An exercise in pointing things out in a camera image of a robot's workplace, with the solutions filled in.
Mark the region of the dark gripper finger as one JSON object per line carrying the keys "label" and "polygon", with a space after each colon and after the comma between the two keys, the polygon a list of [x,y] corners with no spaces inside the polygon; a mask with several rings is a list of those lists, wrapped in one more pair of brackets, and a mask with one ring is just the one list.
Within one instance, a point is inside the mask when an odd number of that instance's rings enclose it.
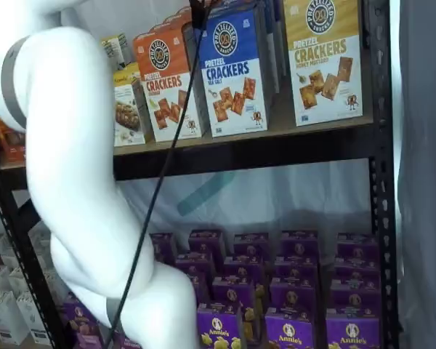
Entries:
{"label": "dark gripper finger", "polygon": [[205,0],[190,0],[191,22],[194,28],[202,28],[206,22],[207,5]]}

